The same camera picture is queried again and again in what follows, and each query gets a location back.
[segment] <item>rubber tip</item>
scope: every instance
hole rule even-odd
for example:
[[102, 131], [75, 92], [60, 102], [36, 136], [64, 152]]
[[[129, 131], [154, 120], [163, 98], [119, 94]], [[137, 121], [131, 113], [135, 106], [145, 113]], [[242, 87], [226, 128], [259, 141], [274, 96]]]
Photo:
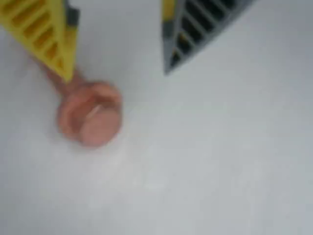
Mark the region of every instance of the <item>rubber tip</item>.
[[58, 124], [69, 139], [90, 147], [105, 145], [122, 125], [121, 96], [106, 83], [83, 85], [61, 104]]

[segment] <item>white surface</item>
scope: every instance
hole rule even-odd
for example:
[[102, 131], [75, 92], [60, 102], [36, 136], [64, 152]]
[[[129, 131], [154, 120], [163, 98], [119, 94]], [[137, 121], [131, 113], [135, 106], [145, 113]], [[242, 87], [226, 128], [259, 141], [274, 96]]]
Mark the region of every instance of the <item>white surface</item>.
[[2, 235], [313, 233], [312, 1], [259, 0], [169, 77], [159, 0], [74, 3], [78, 64], [122, 91], [125, 125], [97, 150], [63, 139], [1, 31]]

